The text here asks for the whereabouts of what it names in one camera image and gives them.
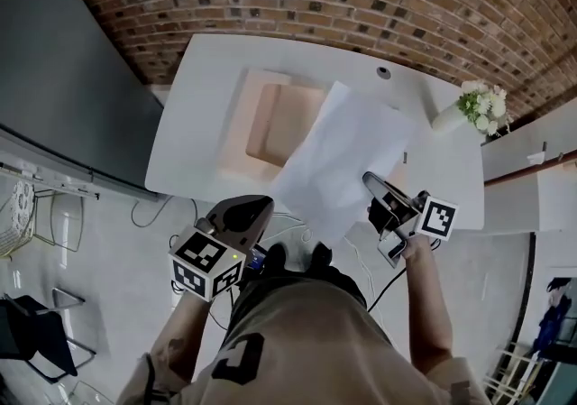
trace person's hand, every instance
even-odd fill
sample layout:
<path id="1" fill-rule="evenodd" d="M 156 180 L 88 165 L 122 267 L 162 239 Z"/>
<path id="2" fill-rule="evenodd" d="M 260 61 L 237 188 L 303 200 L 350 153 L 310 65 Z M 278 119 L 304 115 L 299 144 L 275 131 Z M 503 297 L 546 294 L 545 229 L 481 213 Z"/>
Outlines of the person's hand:
<path id="1" fill-rule="evenodd" d="M 407 247 L 403 251 L 402 255 L 405 259 L 408 259 L 415 254 L 422 251 L 430 251 L 431 244 L 429 243 L 429 237 L 426 235 L 415 234 L 408 238 Z"/>

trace white table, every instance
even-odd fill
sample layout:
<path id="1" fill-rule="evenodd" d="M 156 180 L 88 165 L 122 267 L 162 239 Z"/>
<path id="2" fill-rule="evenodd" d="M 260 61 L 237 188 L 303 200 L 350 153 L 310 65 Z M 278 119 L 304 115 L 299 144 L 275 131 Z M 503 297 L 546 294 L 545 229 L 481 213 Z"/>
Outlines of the white table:
<path id="1" fill-rule="evenodd" d="M 378 67 L 387 68 L 391 78 L 380 78 Z M 456 228 L 483 228 L 481 136 L 470 124 L 447 135 L 435 134 L 430 127 L 437 113 L 457 99 L 458 87 L 356 52 L 274 38 L 193 36 L 160 120 L 146 175 L 147 189 L 211 202 L 267 194 L 262 182 L 216 168 L 247 69 L 310 79 L 326 88 L 339 80 L 382 97 L 417 122 L 408 146 L 406 193 L 415 196 L 426 189 L 435 197 L 457 203 L 461 209 Z"/>

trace white flower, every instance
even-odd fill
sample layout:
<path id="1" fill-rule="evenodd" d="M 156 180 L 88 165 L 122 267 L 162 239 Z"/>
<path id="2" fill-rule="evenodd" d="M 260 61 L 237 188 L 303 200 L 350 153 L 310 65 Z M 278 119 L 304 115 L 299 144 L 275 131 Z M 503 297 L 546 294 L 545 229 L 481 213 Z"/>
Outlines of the white flower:
<path id="1" fill-rule="evenodd" d="M 504 100 L 496 100 L 490 108 L 490 112 L 493 113 L 496 118 L 501 118 L 506 111 L 507 107 L 505 106 Z"/>
<path id="2" fill-rule="evenodd" d="M 495 94 L 494 92 L 489 92 L 489 99 L 492 104 L 495 102 L 505 103 L 505 99 L 502 98 L 499 94 Z"/>
<path id="3" fill-rule="evenodd" d="M 490 108 L 490 99 L 486 95 L 477 96 L 477 111 L 486 115 Z"/>
<path id="4" fill-rule="evenodd" d="M 461 91 L 464 94 L 469 94 L 471 92 L 479 92 L 481 94 L 484 94 L 488 90 L 489 90 L 489 88 L 487 87 L 487 85 L 480 80 L 464 81 L 461 84 Z"/>
<path id="5" fill-rule="evenodd" d="M 493 86 L 493 93 L 500 100 L 505 100 L 505 97 L 507 97 L 507 91 L 499 86 Z"/>
<path id="6" fill-rule="evenodd" d="M 475 126 L 477 126 L 479 131 L 487 131 L 487 128 L 489 127 L 489 119 L 487 116 L 481 115 L 477 118 L 477 121 L 475 121 Z"/>
<path id="7" fill-rule="evenodd" d="M 495 120 L 493 120 L 487 126 L 487 134 L 488 135 L 495 135 L 496 132 L 497 132 L 497 122 Z"/>

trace wire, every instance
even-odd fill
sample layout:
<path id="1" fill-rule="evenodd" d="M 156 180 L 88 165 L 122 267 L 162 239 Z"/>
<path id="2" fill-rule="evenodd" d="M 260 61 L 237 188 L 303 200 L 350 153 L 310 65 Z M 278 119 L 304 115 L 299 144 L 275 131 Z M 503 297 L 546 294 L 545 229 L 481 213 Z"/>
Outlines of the wire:
<path id="1" fill-rule="evenodd" d="M 213 315 L 213 313 L 209 310 L 208 311 L 208 315 L 215 321 L 215 323 L 220 326 L 224 331 L 226 331 L 226 328 L 223 327 L 220 323 L 218 323 L 218 321 L 216 320 L 215 316 Z"/>
<path id="2" fill-rule="evenodd" d="M 198 206 L 194 198 L 191 198 L 190 201 L 192 201 L 192 205 L 195 207 L 195 222 L 193 222 L 192 224 L 193 226 L 195 226 L 198 220 Z"/>
<path id="3" fill-rule="evenodd" d="M 407 271 L 407 268 L 403 269 L 402 271 L 400 271 L 397 275 L 395 275 L 395 277 L 393 277 L 393 279 L 387 283 L 387 286 L 385 286 L 385 288 L 383 288 L 383 291 L 380 292 L 380 295 L 375 299 L 375 301 L 372 303 L 372 305 L 369 307 L 368 312 L 371 312 L 374 307 L 379 304 L 380 298 L 382 298 L 382 295 L 385 294 L 385 291 L 388 290 L 390 288 L 390 285 L 392 285 L 395 281 L 398 280 L 398 277 L 400 277 L 403 273 L 405 273 Z"/>
<path id="4" fill-rule="evenodd" d="M 439 240 L 438 238 L 436 238 L 432 243 L 431 243 L 431 251 L 434 251 L 436 249 L 439 248 L 439 246 L 441 246 L 441 240 Z M 395 277 L 393 277 L 393 279 L 387 283 L 387 286 L 385 286 L 385 288 L 383 288 L 383 290 L 380 292 L 380 295 L 375 299 L 375 301 L 372 303 L 372 305 L 369 307 L 369 312 L 371 312 L 374 307 L 379 303 L 380 298 L 382 298 L 382 295 L 385 294 L 385 291 L 388 290 L 390 288 L 390 285 L 392 285 L 395 281 L 398 280 L 398 277 L 400 277 L 403 273 L 405 273 L 407 271 L 407 267 L 405 267 L 405 269 L 403 269 L 402 271 L 400 271 L 397 275 L 395 275 Z"/>
<path id="5" fill-rule="evenodd" d="M 291 219 L 291 220 L 293 220 L 293 221 L 295 221 L 295 222 L 299 222 L 302 226 L 307 226 L 307 225 L 305 224 L 305 221 L 299 219 L 299 218 L 296 217 L 296 216 L 292 216 L 291 214 L 288 214 L 288 213 L 273 213 L 272 216 L 273 216 L 273 217 L 285 217 L 286 219 Z M 285 229 L 283 232 L 280 232 L 279 235 L 282 234 L 282 233 L 284 233 L 284 232 L 287 232 L 288 230 L 291 230 L 292 228 L 295 228 L 295 227 L 289 227 L 288 229 Z M 310 236 L 308 237 L 308 239 L 305 239 L 305 234 L 306 234 L 306 233 L 309 233 L 309 234 L 310 234 Z M 302 233 L 302 235 L 300 236 L 300 241 L 301 241 L 302 243 L 308 243 L 308 242 L 310 242 L 312 239 L 313 239 L 313 231 L 307 227 L 307 229 L 306 229 L 306 230 Z"/>
<path id="6" fill-rule="evenodd" d="M 298 217 L 296 216 L 292 216 L 289 213 L 272 213 L 273 217 L 285 217 L 286 219 L 292 219 L 293 221 L 297 221 L 300 222 L 301 224 L 304 224 L 305 222 L 300 220 Z"/>
<path id="7" fill-rule="evenodd" d="M 133 210 L 130 213 L 130 219 L 133 221 L 133 224 L 139 228 L 146 228 L 148 226 L 151 226 L 154 223 L 154 221 L 156 219 L 158 219 L 162 210 L 169 204 L 169 201 L 171 201 L 173 198 L 174 197 L 168 197 L 168 198 L 166 198 L 166 200 L 164 200 L 164 203 L 162 204 L 162 206 L 160 207 L 158 212 L 154 215 L 154 217 L 152 218 L 152 221 L 149 222 L 148 224 L 136 224 L 136 221 L 134 221 L 134 210 L 136 209 L 138 204 L 141 202 L 140 200 L 136 200 L 136 203 L 134 203 L 134 206 L 133 206 Z M 193 198 L 191 198 L 190 201 L 192 201 L 192 204 L 195 207 L 195 222 L 193 223 L 195 225 L 197 223 L 197 220 L 198 220 L 198 205 L 197 205 L 197 202 Z"/>
<path id="8" fill-rule="evenodd" d="M 175 236 L 176 236 L 177 238 L 179 238 L 180 235 L 174 234 L 174 235 L 172 235 L 172 236 L 169 238 L 169 247 L 170 247 L 170 248 L 172 248 L 172 239 L 173 239 Z"/>
<path id="9" fill-rule="evenodd" d="M 407 248 L 407 242 L 403 242 L 403 249 L 401 249 L 400 251 L 398 251 L 398 253 L 402 253 L 403 251 L 405 251 L 405 248 Z M 389 257 L 385 254 L 384 251 L 382 251 L 378 246 L 377 246 L 377 251 L 380 253 L 380 255 L 382 257 L 384 257 L 385 259 L 387 259 L 387 261 L 389 260 Z"/>
<path id="10" fill-rule="evenodd" d="M 375 300 L 376 295 L 375 295 L 375 283 L 374 280 L 372 278 L 372 272 L 369 269 L 369 267 L 367 266 L 367 264 L 364 263 L 364 261 L 362 260 L 361 254 L 359 253 L 359 248 L 357 248 L 353 242 L 351 242 L 351 240 L 349 240 L 346 236 L 344 237 L 344 240 L 353 248 L 354 252 L 357 255 L 357 261 L 359 262 L 359 265 L 361 265 L 362 271 L 365 273 L 365 275 L 367 276 L 367 278 L 369 279 L 369 287 L 371 290 L 371 296 L 372 296 L 372 300 Z M 384 320 L 382 318 L 382 314 L 380 313 L 380 309 L 377 308 L 377 311 L 379 312 L 379 319 L 380 319 L 380 325 L 381 327 L 384 327 Z"/>
<path id="11" fill-rule="evenodd" d="M 167 206 L 169 204 L 169 201 L 171 201 L 174 197 L 168 197 L 166 198 L 166 200 L 164 200 L 164 203 L 162 204 L 162 206 L 160 207 L 159 211 L 156 213 L 156 215 L 152 218 L 152 221 L 149 222 L 148 224 L 136 224 L 136 222 L 134 221 L 134 210 L 136 209 L 136 207 L 138 206 L 138 204 L 141 202 L 139 199 L 136 200 L 136 203 L 134 203 L 133 206 L 133 210 L 130 213 L 130 219 L 133 221 L 133 224 L 139 228 L 146 228 L 148 226 L 151 226 L 152 223 L 158 218 L 158 216 L 160 216 L 160 213 L 162 212 L 162 209 L 165 208 L 165 206 Z"/>
<path id="12" fill-rule="evenodd" d="M 276 238 L 277 236 L 282 235 L 282 234 L 284 234 L 285 232 L 288 232 L 289 230 L 293 230 L 293 229 L 295 229 L 295 228 L 300 228 L 300 227 L 306 227 L 306 226 L 305 226 L 304 224 L 301 224 L 300 226 L 292 226 L 292 227 L 286 228 L 286 229 L 278 232 L 278 233 L 275 234 L 275 235 L 267 236 L 264 240 L 261 240 L 261 244 L 263 244 L 264 242 L 267 242 L 267 241 L 269 241 L 269 240 L 272 240 L 273 238 Z"/>
<path id="13" fill-rule="evenodd" d="M 184 292 L 186 291 L 184 288 L 180 288 L 180 286 L 174 280 L 170 281 L 170 286 L 172 287 L 172 291 L 174 292 L 174 294 L 177 295 L 184 294 Z"/>
<path id="14" fill-rule="evenodd" d="M 387 209 L 387 211 L 389 211 L 389 214 L 391 214 L 393 217 L 395 217 L 395 219 L 397 219 L 398 226 L 401 226 L 401 222 L 398 219 L 398 216 L 395 213 L 393 213 L 393 208 L 392 207 L 386 207 L 385 209 Z"/>

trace black chair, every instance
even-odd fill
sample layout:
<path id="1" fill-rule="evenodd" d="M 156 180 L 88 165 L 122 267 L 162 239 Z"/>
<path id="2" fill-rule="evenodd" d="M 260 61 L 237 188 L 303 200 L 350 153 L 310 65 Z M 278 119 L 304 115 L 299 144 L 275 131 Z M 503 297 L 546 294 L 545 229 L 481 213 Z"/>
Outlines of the black chair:
<path id="1" fill-rule="evenodd" d="M 63 294 L 75 300 L 66 306 L 58 305 L 58 295 Z M 59 311 L 84 304 L 78 296 L 52 289 L 54 308 L 46 308 L 30 296 L 11 299 L 5 294 L 0 299 L 0 358 L 24 360 L 47 382 L 54 384 L 67 375 L 78 376 L 78 368 L 92 362 L 96 355 L 92 349 L 68 337 Z M 69 343 L 86 351 L 90 357 L 79 365 L 74 365 Z M 50 377 L 41 372 L 30 360 L 36 353 L 41 354 L 64 373 Z"/>

